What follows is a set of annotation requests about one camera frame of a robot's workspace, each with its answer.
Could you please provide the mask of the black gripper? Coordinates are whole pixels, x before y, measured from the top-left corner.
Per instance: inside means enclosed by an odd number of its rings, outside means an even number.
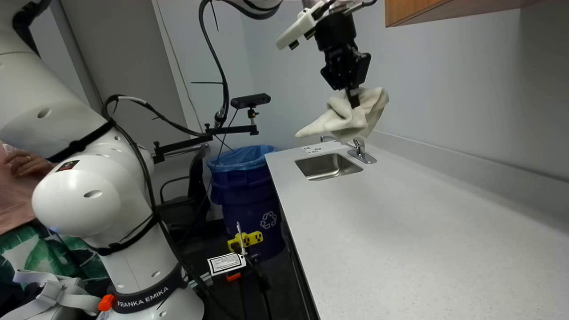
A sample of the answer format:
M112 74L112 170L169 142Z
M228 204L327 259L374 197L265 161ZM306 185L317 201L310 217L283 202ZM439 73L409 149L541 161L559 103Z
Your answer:
M320 74L335 89L347 89L352 108L361 105L361 83L372 55L356 44L356 25L351 14L335 12L317 25L317 46L324 53L326 64Z

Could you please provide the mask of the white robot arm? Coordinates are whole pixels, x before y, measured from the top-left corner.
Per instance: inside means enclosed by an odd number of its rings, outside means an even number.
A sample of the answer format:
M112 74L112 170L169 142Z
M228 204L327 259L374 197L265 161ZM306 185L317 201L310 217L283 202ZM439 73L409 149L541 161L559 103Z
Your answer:
M14 30L14 17L38 5L0 0L0 138L54 163L32 192L36 217L102 257L114 300L100 320L203 320L199 282L151 206L148 153L77 97Z

